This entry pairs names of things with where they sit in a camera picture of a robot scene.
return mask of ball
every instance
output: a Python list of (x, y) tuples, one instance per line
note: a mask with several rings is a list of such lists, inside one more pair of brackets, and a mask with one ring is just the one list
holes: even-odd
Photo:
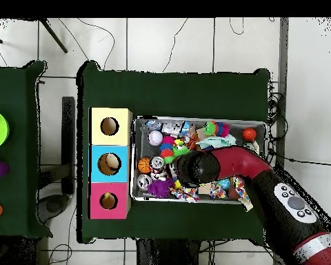
[(151, 146), (158, 146), (162, 143), (163, 135), (157, 130), (153, 130), (148, 134), (148, 142)]
[(137, 164), (137, 168), (143, 174), (151, 173), (150, 159), (148, 157), (143, 157), (142, 159), (140, 159), (139, 163)]
[(238, 200), (240, 198), (238, 192), (235, 190), (234, 186), (229, 187), (228, 189), (228, 197), (231, 200)]
[(257, 132), (253, 128), (245, 128), (243, 130), (243, 137), (246, 141), (254, 141), (257, 138)]

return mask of red ball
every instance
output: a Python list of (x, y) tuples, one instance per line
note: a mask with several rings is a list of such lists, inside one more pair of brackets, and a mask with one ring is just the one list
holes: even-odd
[(161, 151), (161, 157), (164, 158), (164, 157), (172, 157), (173, 156), (173, 150), (171, 149), (163, 149)]
[(252, 128), (245, 128), (243, 130), (243, 137), (246, 141), (254, 141), (257, 138), (257, 132)]

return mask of green table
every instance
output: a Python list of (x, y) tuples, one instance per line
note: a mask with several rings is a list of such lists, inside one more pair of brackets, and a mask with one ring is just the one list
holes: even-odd
[(263, 241), (263, 227), (252, 210), (232, 204), (178, 204), (132, 201), (125, 220), (87, 219), (88, 108), (128, 108), (135, 115), (239, 119), (267, 122), (266, 69), (254, 74), (155, 74), (102, 71), (85, 62), (77, 75), (79, 242), (92, 237), (172, 239), (253, 239)]
[(23, 68), (0, 68), (0, 113), (10, 126), (0, 146), (0, 161), (10, 172), (0, 178), (0, 235), (49, 236), (36, 216), (39, 189), (36, 86), (45, 70), (42, 61)]

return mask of plush toy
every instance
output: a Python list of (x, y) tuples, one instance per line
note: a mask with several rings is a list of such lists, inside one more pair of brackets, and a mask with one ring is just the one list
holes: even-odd
[(222, 122), (207, 122), (204, 132), (206, 135), (226, 137), (229, 134), (229, 125)]
[(148, 186), (148, 192), (157, 198), (167, 198), (170, 194), (169, 187), (173, 186), (174, 182), (174, 179), (156, 180)]
[(164, 160), (164, 164), (170, 164), (174, 159), (173, 144), (174, 137), (165, 136), (163, 137), (161, 147), (161, 158)]

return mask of black pole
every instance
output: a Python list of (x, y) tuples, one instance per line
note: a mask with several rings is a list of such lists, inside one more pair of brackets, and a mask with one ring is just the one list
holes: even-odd
[(59, 47), (65, 52), (67, 53), (68, 50), (66, 50), (65, 46), (63, 45), (63, 43), (59, 40), (59, 38), (57, 37), (57, 35), (55, 34), (55, 32), (52, 30), (52, 28), (49, 26), (48, 22), (46, 19), (40, 19), (39, 20), (41, 22), (41, 24), (44, 25), (44, 28), (46, 28), (46, 30), (50, 33), (50, 35), (53, 37), (53, 39), (58, 43)]

